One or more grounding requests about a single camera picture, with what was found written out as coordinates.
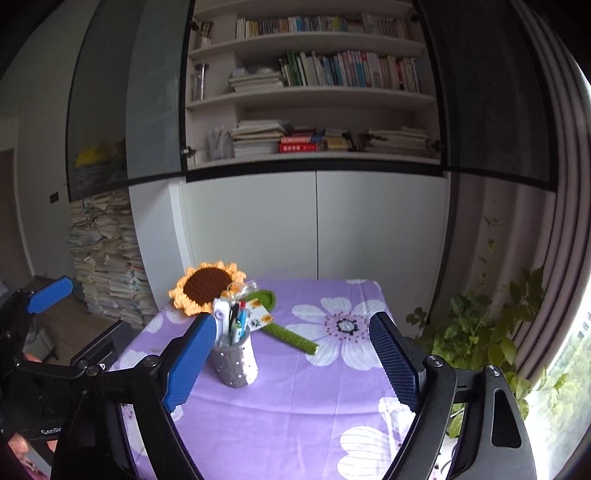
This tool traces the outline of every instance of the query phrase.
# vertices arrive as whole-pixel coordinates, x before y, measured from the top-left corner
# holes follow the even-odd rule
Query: stack of books
[[[324,134],[317,133],[315,128],[294,128],[294,133],[281,137],[279,153],[301,153],[319,151],[347,151],[351,144],[343,135],[345,130],[328,128]]]
[[[379,17],[361,13],[339,17],[310,16],[236,21],[236,39],[294,32],[353,32],[409,39],[403,18]]]
[[[91,313],[141,330],[158,313],[125,190],[70,203],[68,243]]]
[[[353,145],[352,143],[345,138],[349,136],[347,130],[340,130],[336,128],[327,128],[324,131],[324,144],[326,145],[326,150],[328,151],[340,151],[346,152],[347,150],[352,150]]]
[[[228,79],[236,93],[283,88],[281,72],[254,73],[231,76]]]
[[[282,120],[242,120],[230,130],[236,158],[250,155],[271,155],[278,152],[281,137],[287,135]]]
[[[287,52],[279,59],[288,86],[369,87],[421,92],[418,60],[348,50],[332,56]]]
[[[364,150],[372,153],[427,155],[430,136],[426,130],[402,127],[400,130],[369,130],[362,134]]]
[[[281,137],[279,153],[317,152],[325,150],[323,136],[313,127],[295,127],[291,135]]]

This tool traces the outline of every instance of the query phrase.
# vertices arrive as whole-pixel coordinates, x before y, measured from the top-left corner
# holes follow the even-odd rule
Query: floor
[[[35,278],[29,286],[38,290],[49,283]],[[70,365],[75,354],[113,325],[112,320],[89,313],[84,302],[72,295],[38,314],[37,319],[56,346],[57,359],[51,358],[48,363],[58,365]]]

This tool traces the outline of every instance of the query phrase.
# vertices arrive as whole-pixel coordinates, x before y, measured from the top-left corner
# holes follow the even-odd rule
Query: brown crochet center
[[[232,283],[232,277],[215,267],[202,268],[189,277],[183,292],[199,305],[218,298]]]

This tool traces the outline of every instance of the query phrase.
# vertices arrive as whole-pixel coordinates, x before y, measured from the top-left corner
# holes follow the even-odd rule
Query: marker
[[[241,331],[240,331],[240,338],[242,338],[244,336],[244,331],[246,330],[246,302],[242,301],[240,302],[240,326],[242,327]]]

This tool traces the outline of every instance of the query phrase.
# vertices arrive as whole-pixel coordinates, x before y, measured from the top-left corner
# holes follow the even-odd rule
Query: yellow object
[[[198,304],[187,296],[184,291],[185,285],[188,280],[199,270],[205,270],[210,268],[218,268],[224,271],[231,278],[232,282],[228,285],[228,288],[238,288],[238,284],[243,283],[246,280],[246,274],[238,270],[235,263],[224,265],[223,262],[216,262],[214,264],[202,263],[197,268],[189,267],[185,275],[177,282],[177,287],[168,292],[168,296],[174,300],[174,306],[178,309],[184,310],[186,315],[197,315],[201,312],[213,312],[213,302],[208,301],[202,304]],[[221,292],[222,297],[229,297],[229,292],[224,290]]]
[[[76,167],[102,163],[108,161],[110,157],[111,155],[107,145],[104,142],[101,142],[96,147],[92,147],[88,150],[78,153],[78,156],[76,157]]]

